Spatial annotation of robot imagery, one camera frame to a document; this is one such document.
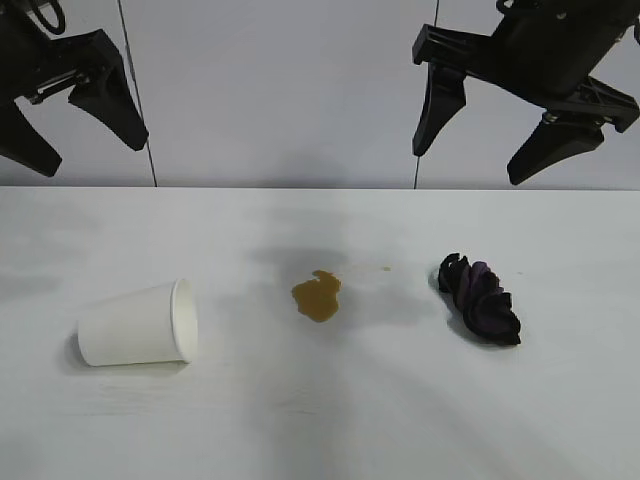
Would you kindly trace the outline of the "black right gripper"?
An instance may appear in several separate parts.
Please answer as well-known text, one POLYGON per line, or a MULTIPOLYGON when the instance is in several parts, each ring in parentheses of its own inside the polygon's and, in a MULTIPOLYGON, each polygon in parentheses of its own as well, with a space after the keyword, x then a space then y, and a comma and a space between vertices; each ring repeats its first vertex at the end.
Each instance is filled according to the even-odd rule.
MULTIPOLYGON (((425 100, 412 140, 424 155, 466 106, 472 76, 553 112, 593 115, 627 130, 639 117, 633 97, 592 78, 592 70, 639 19, 636 1, 499 1, 503 18, 490 35, 424 25, 412 47, 428 63, 425 100)), ((520 185, 603 143, 597 123, 541 121, 507 165, 520 185)))

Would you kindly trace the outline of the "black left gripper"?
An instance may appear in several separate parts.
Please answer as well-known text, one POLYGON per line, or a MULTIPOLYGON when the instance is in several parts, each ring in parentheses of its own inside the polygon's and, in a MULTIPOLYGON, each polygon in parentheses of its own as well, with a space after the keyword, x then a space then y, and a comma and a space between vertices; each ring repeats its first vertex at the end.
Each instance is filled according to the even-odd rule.
POLYGON ((97 29, 67 36, 66 17, 51 3, 58 24, 49 23, 38 1, 1 3, 1 155, 46 177, 62 162, 14 102, 39 104, 71 88, 68 101, 93 116, 134 151, 148 140, 132 99, 121 55, 108 34, 97 29))

